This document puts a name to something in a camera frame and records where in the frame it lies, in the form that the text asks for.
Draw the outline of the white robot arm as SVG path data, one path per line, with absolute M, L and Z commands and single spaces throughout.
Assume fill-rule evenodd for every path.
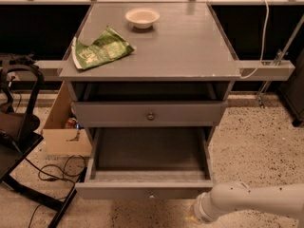
M 198 225 L 208 224 L 242 210 L 297 219 L 297 228 L 304 228 L 304 184 L 251 188 L 241 181 L 218 183 L 196 197 L 187 219 Z

